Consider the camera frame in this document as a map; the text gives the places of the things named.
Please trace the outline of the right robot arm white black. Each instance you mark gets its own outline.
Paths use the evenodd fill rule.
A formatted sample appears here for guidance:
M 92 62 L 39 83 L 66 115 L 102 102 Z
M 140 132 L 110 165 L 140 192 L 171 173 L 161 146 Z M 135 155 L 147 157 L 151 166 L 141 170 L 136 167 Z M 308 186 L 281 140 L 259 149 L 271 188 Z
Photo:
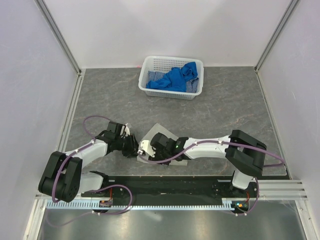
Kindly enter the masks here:
M 262 176 L 267 146 L 241 130 L 219 138 L 196 139 L 179 137 L 174 140 L 157 133 L 148 143 L 149 160 L 163 163 L 199 158 L 226 159 L 235 168 L 229 191 L 242 196 L 253 178 Z

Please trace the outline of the grey cloth napkin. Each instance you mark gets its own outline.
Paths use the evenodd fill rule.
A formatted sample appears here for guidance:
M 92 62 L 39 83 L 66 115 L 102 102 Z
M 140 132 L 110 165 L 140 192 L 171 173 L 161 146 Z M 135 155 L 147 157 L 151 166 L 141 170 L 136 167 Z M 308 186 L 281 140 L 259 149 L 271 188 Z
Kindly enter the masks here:
M 139 153 L 143 153 L 143 148 L 141 147 L 141 143 L 143 141 L 151 141 L 152 138 L 157 134 L 157 133 L 161 133 L 164 134 L 166 137 L 171 138 L 173 140 L 177 140 L 178 137 L 176 135 L 174 135 L 172 132 L 170 132 L 169 130 L 167 130 L 165 127 L 163 127 L 162 125 L 160 125 L 159 123 L 156 123 L 148 132 L 147 134 L 142 138 L 142 140 L 139 143 L 138 146 L 138 152 Z M 186 167 L 188 165 L 188 161 L 187 160 L 181 160 L 181 161 L 177 161 L 177 160 L 172 160 L 170 163 L 168 163 L 167 165 L 169 166 L 179 166 L 179 167 Z

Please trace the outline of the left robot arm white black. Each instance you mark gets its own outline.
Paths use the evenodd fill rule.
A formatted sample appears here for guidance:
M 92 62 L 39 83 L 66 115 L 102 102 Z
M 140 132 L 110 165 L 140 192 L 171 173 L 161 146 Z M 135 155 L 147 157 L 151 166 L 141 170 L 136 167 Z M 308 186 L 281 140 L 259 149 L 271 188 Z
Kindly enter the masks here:
M 67 152 L 54 151 L 48 159 L 38 184 L 38 191 L 50 196 L 53 202 L 71 202 L 77 194 L 93 191 L 106 196 L 110 185 L 106 174 L 92 171 L 83 175 L 82 169 L 91 162 L 114 151 L 126 158 L 138 155 L 139 144 L 127 124 L 109 122 L 107 129 L 89 143 Z

